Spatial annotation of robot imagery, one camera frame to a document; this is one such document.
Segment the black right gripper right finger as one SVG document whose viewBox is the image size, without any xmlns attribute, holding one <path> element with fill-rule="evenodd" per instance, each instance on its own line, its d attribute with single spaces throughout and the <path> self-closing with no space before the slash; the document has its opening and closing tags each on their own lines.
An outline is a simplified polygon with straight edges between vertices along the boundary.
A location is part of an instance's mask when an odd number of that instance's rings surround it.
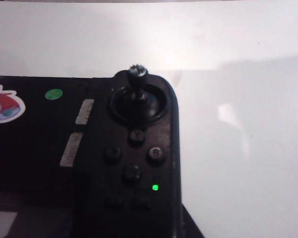
<svg viewBox="0 0 298 238">
<path fill-rule="evenodd" d="M 186 238 L 205 238 L 187 209 L 182 205 L 183 210 L 183 228 Z"/>
</svg>

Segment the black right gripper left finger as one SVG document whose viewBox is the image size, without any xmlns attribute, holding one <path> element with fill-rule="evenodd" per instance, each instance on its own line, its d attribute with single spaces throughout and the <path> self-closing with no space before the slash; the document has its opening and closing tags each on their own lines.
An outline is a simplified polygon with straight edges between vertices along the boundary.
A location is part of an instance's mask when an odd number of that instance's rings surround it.
<svg viewBox="0 0 298 238">
<path fill-rule="evenodd" d="M 7 238 L 70 238 L 73 210 L 56 207 L 21 207 Z"/>
</svg>

